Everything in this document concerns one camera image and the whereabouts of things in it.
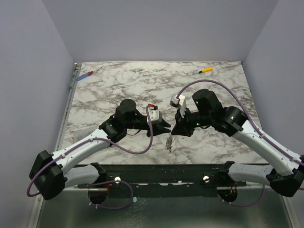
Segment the metal carabiner with key rings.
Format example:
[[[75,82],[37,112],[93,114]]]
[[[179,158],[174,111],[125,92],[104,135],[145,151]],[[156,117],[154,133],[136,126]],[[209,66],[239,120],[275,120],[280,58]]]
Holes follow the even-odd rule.
[[[171,134],[169,134],[166,144],[165,144],[165,150],[169,151],[169,153],[172,152],[173,142],[175,141],[175,137],[173,137]]]

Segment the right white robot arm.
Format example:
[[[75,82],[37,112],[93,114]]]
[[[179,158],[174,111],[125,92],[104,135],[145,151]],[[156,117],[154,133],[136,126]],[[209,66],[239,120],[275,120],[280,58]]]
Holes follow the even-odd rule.
[[[177,108],[176,124],[172,135],[192,136],[196,128],[213,127],[216,131],[244,143],[267,161],[267,165],[250,165],[233,162],[229,169],[218,174],[219,182],[228,186],[234,181],[247,181],[270,186],[285,197],[292,197],[304,181],[304,168],[299,163],[303,157],[269,142],[267,134],[249,121],[237,107],[223,107],[213,91],[201,89],[192,99],[197,107],[191,112],[186,106],[185,96],[173,95],[170,105]]]

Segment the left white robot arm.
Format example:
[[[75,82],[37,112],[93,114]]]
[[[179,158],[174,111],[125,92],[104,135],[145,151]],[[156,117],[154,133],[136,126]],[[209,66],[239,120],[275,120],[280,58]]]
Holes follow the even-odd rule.
[[[34,197],[30,192],[32,185],[45,200],[53,199],[63,189],[73,185],[92,184],[96,188],[101,187],[105,181],[101,169],[97,165],[78,167],[81,161],[112,145],[122,150],[118,142],[127,135],[129,129],[146,130],[150,139],[170,132],[171,125],[162,118],[157,106],[148,104],[145,110],[146,115],[141,114],[134,100],[124,99],[115,113],[87,137],[59,151],[40,152],[29,173],[31,182],[27,196]]]

